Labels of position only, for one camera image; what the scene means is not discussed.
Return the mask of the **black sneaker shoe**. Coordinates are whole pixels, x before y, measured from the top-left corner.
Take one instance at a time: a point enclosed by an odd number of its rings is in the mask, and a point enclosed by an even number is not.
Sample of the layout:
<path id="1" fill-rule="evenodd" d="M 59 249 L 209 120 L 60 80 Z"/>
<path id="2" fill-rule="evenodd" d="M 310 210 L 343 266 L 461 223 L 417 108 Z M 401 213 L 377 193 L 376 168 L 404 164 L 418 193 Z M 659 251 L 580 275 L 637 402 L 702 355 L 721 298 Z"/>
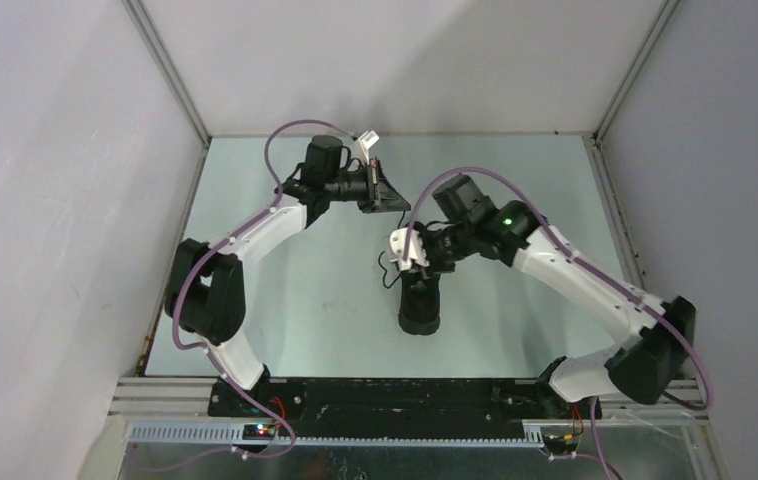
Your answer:
<path id="1" fill-rule="evenodd" d="M 440 326 L 440 275 L 401 273 L 398 324 L 409 335 L 428 336 Z"/>

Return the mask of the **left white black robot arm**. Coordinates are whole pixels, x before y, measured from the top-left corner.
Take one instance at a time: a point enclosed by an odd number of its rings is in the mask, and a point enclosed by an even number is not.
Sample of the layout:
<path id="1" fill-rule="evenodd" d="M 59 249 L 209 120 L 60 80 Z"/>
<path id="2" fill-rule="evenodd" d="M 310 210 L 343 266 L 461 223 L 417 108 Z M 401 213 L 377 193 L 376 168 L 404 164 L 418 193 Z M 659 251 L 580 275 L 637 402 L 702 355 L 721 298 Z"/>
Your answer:
<path id="1" fill-rule="evenodd" d="M 331 135 L 314 136 L 305 158 L 279 180 L 271 202 L 216 242 L 188 238 L 177 247 L 164 309 L 172 332 L 191 333 L 225 380 L 236 385 L 233 404 L 259 416 L 271 403 L 259 380 L 266 367 L 241 328 L 246 315 L 246 267 L 258 263 L 288 238 L 313 225 L 333 202 L 352 202 L 365 214 L 407 212 L 410 203 L 392 187 L 369 150 L 374 131 L 350 144 Z"/>

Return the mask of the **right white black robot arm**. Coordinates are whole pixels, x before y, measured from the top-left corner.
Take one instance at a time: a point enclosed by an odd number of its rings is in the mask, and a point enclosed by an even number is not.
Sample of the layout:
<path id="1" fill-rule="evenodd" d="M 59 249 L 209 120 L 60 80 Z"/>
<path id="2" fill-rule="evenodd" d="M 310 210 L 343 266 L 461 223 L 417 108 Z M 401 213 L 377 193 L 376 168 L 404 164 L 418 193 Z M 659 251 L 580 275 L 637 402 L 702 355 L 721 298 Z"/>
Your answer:
<path id="1" fill-rule="evenodd" d="M 541 374 L 540 411 L 561 418 L 581 400 L 620 393 L 653 405 L 693 353 L 696 309 L 683 297 L 665 301 L 619 280 L 574 249 L 523 196 L 498 207 L 461 169 L 436 178 L 432 197 L 446 226 L 412 220 L 391 234 L 388 251 L 404 278 L 400 320 L 413 334 L 431 334 L 440 310 L 438 281 L 471 256 L 528 275 L 583 309 L 612 340 L 579 357 L 561 357 Z"/>

